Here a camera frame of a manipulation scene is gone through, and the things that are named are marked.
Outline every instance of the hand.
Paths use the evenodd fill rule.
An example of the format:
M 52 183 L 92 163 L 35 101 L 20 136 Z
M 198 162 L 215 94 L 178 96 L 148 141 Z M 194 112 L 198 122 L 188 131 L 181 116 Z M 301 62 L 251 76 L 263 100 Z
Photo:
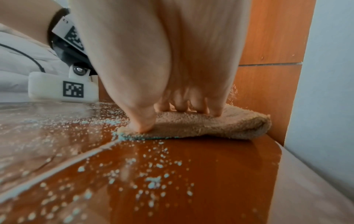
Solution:
M 249 0 L 70 0 L 88 56 L 135 131 L 155 109 L 220 116 L 245 43 Z

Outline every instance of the cloth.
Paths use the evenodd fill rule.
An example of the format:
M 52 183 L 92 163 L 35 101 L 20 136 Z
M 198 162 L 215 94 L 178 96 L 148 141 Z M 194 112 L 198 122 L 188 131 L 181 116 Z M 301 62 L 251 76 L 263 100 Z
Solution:
M 117 129 L 124 139 L 186 138 L 211 135 L 222 138 L 252 139 L 264 135 L 271 127 L 270 116 L 226 105 L 221 117 L 196 112 L 175 111 L 157 114 L 153 130 L 139 134 L 128 126 Z

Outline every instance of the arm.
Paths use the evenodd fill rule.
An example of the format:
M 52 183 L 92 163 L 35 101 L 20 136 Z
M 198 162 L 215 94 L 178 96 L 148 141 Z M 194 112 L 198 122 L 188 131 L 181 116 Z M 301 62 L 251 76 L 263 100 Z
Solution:
M 49 24 L 61 8 L 53 0 L 0 0 L 0 23 L 48 45 Z

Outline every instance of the brown towel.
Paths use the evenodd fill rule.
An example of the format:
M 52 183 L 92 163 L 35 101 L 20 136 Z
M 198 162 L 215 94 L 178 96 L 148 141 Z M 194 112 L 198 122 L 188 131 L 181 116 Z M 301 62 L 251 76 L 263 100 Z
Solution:
M 175 111 L 157 114 L 153 130 L 139 134 L 128 127 L 120 127 L 121 140 L 186 138 L 211 135 L 222 138 L 252 139 L 264 135 L 271 127 L 270 116 L 226 105 L 221 117 L 196 112 Z

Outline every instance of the black strap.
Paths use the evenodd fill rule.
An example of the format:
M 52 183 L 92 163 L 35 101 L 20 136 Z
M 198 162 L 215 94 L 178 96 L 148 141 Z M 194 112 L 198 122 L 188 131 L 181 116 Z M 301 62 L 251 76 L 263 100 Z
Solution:
M 53 44 L 52 44 L 52 39 L 54 38 L 54 33 L 52 30 L 54 27 L 58 24 L 58 22 L 66 15 L 69 14 L 69 9 L 67 8 L 62 8 L 59 11 L 55 13 L 55 15 L 52 18 L 52 21 L 49 24 L 48 31 L 47 31 L 47 41 L 49 46 L 53 49 Z

